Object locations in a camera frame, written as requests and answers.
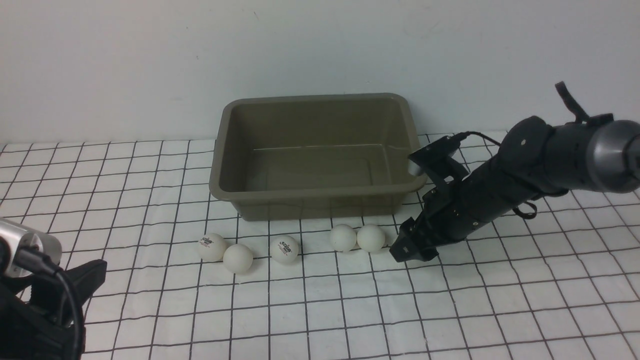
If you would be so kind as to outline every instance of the plastic tub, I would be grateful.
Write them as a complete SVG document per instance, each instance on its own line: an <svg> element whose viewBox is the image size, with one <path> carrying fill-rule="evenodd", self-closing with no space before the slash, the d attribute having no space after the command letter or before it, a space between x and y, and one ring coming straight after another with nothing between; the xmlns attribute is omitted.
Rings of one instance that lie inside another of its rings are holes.
<svg viewBox="0 0 640 360"><path fill-rule="evenodd" d="M222 114L209 189L245 220L392 214L426 182L407 172L419 146L395 94L238 100Z"/></svg>

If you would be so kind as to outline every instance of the table surface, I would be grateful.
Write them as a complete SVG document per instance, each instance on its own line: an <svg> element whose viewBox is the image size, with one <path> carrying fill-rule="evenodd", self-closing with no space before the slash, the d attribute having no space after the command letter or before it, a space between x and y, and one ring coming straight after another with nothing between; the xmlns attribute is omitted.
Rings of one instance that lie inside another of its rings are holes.
<svg viewBox="0 0 640 360"><path fill-rule="evenodd" d="M328 231L378 224L390 243L433 185L395 215L245 222L209 195L213 148L0 145L0 216L55 235L62 266L108 262L84 306L83 359L640 356L638 192L541 199L534 220L510 213L438 259L399 264L388 247L336 253ZM496 150L470 138L455 158L473 170ZM207 232L251 248L250 272L201 262L195 246ZM301 242L291 265L268 257L278 234Z"/></svg>

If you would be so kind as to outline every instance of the ping pong ball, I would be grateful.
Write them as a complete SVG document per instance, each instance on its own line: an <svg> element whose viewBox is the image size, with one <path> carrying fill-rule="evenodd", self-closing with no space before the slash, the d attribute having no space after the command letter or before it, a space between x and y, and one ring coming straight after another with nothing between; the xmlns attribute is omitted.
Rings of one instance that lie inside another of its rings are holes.
<svg viewBox="0 0 640 360"><path fill-rule="evenodd" d="M375 252L382 249L385 244L385 233L379 226L364 225L358 231L358 245L362 250Z"/></svg>
<svg viewBox="0 0 640 360"><path fill-rule="evenodd" d="M271 242L271 245L269 245L271 257L281 264L292 263L299 252L300 245L289 235L278 236Z"/></svg>
<svg viewBox="0 0 640 360"><path fill-rule="evenodd" d="M222 256L227 249L227 242L225 239L214 233L206 234L198 241L198 255L204 261L218 261L222 259Z"/></svg>
<svg viewBox="0 0 640 360"><path fill-rule="evenodd" d="M356 245L356 239L356 231L348 225L336 225L329 232L331 246L336 251L350 251Z"/></svg>
<svg viewBox="0 0 640 360"><path fill-rule="evenodd" d="M253 263L253 254L242 244L231 245L222 257L222 263L234 274L245 273Z"/></svg>

